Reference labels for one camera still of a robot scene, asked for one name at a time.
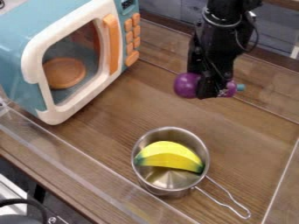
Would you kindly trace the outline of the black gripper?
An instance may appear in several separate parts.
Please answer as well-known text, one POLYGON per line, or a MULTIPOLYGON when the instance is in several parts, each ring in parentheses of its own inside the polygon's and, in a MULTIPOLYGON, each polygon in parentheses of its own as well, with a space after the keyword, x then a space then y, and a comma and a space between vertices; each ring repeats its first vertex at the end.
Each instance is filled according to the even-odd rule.
POLYGON ((234 61, 248 52, 255 26, 242 20, 232 28, 220 28, 203 21, 194 25, 187 72, 200 74, 196 86, 199 99, 234 96, 234 61))

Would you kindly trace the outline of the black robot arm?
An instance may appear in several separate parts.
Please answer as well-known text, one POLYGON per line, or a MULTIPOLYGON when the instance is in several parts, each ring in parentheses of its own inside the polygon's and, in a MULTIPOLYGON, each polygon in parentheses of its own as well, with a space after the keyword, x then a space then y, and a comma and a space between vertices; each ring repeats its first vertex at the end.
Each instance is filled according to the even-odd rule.
POLYGON ((190 41, 187 72, 191 98, 231 97, 244 86, 234 81, 234 62, 250 53, 252 32, 259 33, 252 10, 262 0, 208 0, 190 41))

